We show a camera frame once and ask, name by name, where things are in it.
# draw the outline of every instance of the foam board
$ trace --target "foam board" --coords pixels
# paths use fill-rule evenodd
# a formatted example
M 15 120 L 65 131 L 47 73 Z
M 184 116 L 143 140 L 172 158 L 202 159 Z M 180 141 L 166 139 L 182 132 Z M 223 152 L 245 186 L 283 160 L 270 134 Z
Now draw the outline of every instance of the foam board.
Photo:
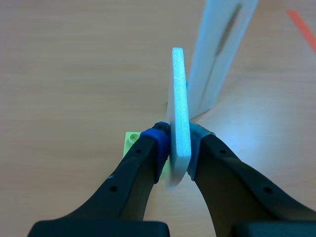
M 180 183 L 191 158 L 190 125 L 187 102 L 186 74 L 182 48 L 173 48 L 167 107 L 171 127 L 171 154 L 166 174 L 167 187 Z
M 206 0 L 190 69 L 189 118 L 213 108 L 258 0 Z

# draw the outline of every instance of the white foam block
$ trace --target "white foam block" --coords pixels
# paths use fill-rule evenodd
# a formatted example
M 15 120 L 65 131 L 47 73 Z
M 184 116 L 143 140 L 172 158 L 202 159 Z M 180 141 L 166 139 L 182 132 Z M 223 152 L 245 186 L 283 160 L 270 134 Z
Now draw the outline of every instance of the white foam block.
M 172 50 L 167 122 L 171 127 L 171 154 L 166 184 L 167 187 L 173 187 L 182 180 L 191 158 L 186 74 L 182 48 Z
M 188 85 L 189 118 L 213 108 L 258 0 L 206 0 Z

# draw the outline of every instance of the green block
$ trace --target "green block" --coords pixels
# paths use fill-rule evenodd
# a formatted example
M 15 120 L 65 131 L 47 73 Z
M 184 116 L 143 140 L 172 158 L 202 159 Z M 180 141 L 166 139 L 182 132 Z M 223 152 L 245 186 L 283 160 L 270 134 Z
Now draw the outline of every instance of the green block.
M 140 134 L 141 134 L 140 132 L 126 132 L 125 133 L 123 157 L 129 151 L 129 149 L 133 146 L 133 144 L 138 140 Z M 163 167 L 163 170 L 160 176 L 161 179 L 166 178 L 167 166 L 169 166 L 169 162 L 166 162 L 166 164 Z

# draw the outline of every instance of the wooden table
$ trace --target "wooden table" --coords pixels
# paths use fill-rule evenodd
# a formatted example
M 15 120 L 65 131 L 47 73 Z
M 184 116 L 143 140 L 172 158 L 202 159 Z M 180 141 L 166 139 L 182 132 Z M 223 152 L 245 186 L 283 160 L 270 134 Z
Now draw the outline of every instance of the wooden table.
M 122 158 L 126 131 L 164 120 L 174 46 L 187 74 L 203 1 L 0 3 L 0 235 L 85 202 Z M 316 58 L 286 15 L 316 32 L 313 0 L 259 3 L 215 108 L 197 121 L 316 209 Z M 214 236 L 186 176 L 155 185 L 146 220 L 172 237 Z

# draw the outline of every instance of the red line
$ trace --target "red line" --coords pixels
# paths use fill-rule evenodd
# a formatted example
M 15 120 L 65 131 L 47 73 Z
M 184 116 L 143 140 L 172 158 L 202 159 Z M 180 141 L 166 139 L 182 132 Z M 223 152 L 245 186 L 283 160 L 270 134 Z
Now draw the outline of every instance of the red line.
M 300 15 L 294 10 L 288 10 L 287 14 L 290 16 L 296 27 L 300 30 L 307 43 L 310 45 L 314 53 L 316 53 L 316 37 L 312 31 L 305 24 Z

